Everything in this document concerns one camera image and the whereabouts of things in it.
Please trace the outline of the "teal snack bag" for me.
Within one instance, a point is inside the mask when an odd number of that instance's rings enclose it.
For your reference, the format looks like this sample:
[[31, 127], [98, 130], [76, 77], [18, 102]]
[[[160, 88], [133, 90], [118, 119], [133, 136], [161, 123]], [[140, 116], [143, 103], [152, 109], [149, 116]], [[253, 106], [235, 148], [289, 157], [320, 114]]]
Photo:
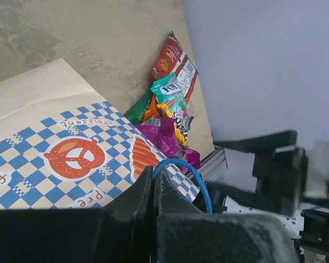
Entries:
[[193, 116], [188, 115], [187, 102], [175, 73], [171, 73], [153, 82], [150, 90], [155, 94], [158, 104], [166, 104], [174, 118], [183, 122], [190, 130]]

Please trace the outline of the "blue checkered paper bag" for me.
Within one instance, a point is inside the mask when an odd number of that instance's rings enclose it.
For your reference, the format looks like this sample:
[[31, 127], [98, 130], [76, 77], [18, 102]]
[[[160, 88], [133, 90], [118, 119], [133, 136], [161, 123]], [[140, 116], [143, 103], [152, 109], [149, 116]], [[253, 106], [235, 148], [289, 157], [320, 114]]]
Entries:
[[113, 208], [150, 168], [212, 212], [180, 165], [62, 59], [0, 82], [0, 210]]

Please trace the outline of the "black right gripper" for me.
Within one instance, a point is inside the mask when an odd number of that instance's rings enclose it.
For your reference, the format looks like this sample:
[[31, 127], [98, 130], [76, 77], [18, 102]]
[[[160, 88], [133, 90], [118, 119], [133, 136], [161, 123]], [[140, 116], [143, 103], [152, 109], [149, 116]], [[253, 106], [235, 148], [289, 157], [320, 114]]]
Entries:
[[256, 190], [248, 192], [232, 185], [207, 182], [212, 204], [218, 203], [218, 197], [228, 196], [244, 207], [292, 216], [305, 189], [309, 158], [303, 147], [283, 152], [273, 150], [295, 145], [297, 136], [295, 130], [285, 130], [242, 140], [214, 141], [218, 147], [258, 154], [252, 171], [257, 178]]

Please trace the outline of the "yellow snack bag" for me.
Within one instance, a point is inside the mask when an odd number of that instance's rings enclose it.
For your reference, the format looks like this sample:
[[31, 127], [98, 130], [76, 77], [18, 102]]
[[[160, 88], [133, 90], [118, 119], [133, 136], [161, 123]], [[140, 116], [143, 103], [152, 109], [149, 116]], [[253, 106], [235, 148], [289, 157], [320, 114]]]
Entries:
[[176, 117], [166, 104], [158, 104], [157, 108], [161, 111], [163, 117], [174, 120], [174, 129], [177, 140], [180, 144], [188, 146], [188, 131], [181, 119]]

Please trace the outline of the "magenta snack bag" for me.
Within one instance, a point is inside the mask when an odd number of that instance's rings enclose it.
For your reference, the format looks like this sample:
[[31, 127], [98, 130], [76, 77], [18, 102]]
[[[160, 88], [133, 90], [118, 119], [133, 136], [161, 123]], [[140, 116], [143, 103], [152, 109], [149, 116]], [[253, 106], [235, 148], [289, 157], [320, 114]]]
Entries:
[[200, 153], [178, 141], [173, 119], [151, 117], [141, 124], [136, 124], [135, 127], [167, 158], [182, 159], [196, 169], [201, 168]]

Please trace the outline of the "red orange snack bag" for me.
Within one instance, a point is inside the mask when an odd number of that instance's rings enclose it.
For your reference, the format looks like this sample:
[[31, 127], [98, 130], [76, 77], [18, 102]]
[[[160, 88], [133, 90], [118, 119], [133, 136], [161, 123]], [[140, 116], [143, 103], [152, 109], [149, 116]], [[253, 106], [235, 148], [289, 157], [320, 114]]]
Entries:
[[150, 70], [154, 81], [174, 73], [184, 93], [186, 102], [189, 102], [194, 91], [198, 71], [173, 31], [165, 40], [160, 53]]

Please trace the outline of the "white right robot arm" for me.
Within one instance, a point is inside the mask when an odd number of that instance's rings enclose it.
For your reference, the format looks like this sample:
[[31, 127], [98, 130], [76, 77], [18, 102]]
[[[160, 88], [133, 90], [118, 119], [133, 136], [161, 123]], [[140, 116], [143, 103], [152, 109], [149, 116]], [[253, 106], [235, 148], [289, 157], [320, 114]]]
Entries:
[[303, 249], [329, 262], [329, 141], [318, 140], [311, 152], [297, 145], [297, 132], [285, 130], [242, 140], [216, 141], [220, 150], [254, 155], [256, 189], [248, 192], [218, 182], [207, 183], [214, 211], [266, 214], [280, 220]]

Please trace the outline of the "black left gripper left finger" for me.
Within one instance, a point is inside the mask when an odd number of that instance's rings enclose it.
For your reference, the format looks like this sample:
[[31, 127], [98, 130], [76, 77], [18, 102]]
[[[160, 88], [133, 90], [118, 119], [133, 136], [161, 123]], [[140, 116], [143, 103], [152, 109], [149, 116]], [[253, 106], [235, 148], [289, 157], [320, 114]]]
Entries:
[[152, 172], [101, 208], [0, 210], [0, 262], [149, 262]]

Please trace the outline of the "green chips bag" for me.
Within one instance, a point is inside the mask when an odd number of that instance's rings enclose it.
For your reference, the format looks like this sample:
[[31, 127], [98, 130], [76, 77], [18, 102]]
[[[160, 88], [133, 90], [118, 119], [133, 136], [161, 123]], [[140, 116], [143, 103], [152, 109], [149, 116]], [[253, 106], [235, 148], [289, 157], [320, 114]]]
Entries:
[[143, 122], [152, 100], [152, 91], [148, 89], [145, 94], [124, 114], [134, 125]]

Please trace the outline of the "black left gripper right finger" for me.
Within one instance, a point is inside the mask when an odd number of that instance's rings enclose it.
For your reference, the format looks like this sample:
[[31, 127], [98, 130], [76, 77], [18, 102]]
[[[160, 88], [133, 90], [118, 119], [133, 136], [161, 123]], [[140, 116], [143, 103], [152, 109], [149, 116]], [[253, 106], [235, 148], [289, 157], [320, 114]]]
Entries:
[[156, 171], [157, 262], [294, 262], [291, 238], [278, 219], [265, 214], [208, 214]]

